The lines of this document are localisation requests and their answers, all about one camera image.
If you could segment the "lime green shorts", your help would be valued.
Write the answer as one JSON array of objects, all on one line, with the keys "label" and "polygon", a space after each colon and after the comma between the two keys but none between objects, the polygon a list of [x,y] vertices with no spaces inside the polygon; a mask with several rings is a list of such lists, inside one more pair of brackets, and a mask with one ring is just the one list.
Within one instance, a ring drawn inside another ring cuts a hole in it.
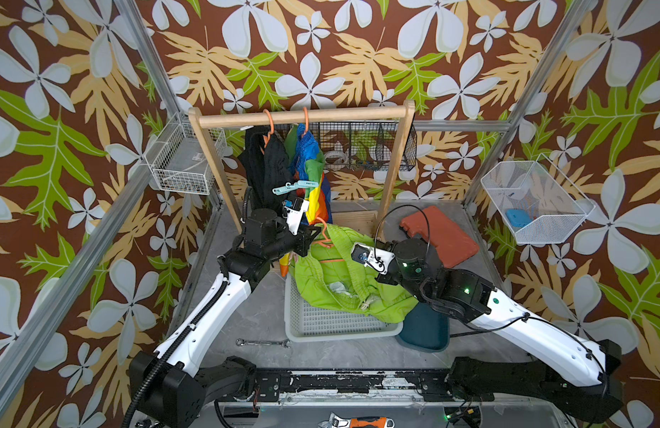
[{"label": "lime green shorts", "polygon": [[376,281],[377,273],[351,260],[356,243],[371,245],[373,239],[340,226],[335,244],[344,262],[320,263],[309,253],[299,256],[290,267],[301,297],[311,306],[325,310],[372,316],[388,324],[405,320],[418,304],[417,299],[400,285]]}]

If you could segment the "orange hanger of green shorts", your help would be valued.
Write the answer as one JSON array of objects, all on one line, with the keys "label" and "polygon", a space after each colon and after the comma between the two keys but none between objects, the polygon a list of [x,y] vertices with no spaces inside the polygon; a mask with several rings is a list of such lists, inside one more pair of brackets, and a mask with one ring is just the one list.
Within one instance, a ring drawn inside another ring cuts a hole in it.
[{"label": "orange hanger of green shorts", "polygon": [[335,244],[336,238],[340,237],[341,228],[324,220],[321,221],[320,226],[321,233],[311,245],[310,255],[324,264],[344,262],[342,251]]}]

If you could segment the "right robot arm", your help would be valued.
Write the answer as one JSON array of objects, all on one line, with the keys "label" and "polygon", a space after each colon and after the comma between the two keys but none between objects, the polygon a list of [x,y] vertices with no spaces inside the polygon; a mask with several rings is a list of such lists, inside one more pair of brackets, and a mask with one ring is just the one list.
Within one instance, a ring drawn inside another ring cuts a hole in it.
[{"label": "right robot arm", "polygon": [[615,342],[569,333],[482,276],[444,267],[421,239],[379,244],[375,250],[371,264],[379,282],[402,286],[429,309],[465,325],[468,335],[494,333],[532,358],[508,363],[457,357],[447,375],[453,391],[542,399],[593,424],[602,424],[622,409],[623,386],[613,375],[621,362]]}]

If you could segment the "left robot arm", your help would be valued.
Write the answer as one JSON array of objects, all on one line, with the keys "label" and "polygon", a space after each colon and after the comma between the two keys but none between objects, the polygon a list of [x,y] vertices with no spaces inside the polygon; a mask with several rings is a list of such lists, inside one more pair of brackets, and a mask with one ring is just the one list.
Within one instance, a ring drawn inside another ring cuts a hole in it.
[{"label": "left robot arm", "polygon": [[281,218],[274,210],[254,210],[232,248],[218,258],[220,272],[188,318],[154,352],[140,352],[128,368],[132,401],[122,426],[129,427],[141,411],[160,424],[188,427],[203,407],[232,396],[248,398],[254,391],[256,367],[230,357],[215,367],[201,362],[221,329],[287,253],[300,256],[322,228],[304,225],[300,212]]}]

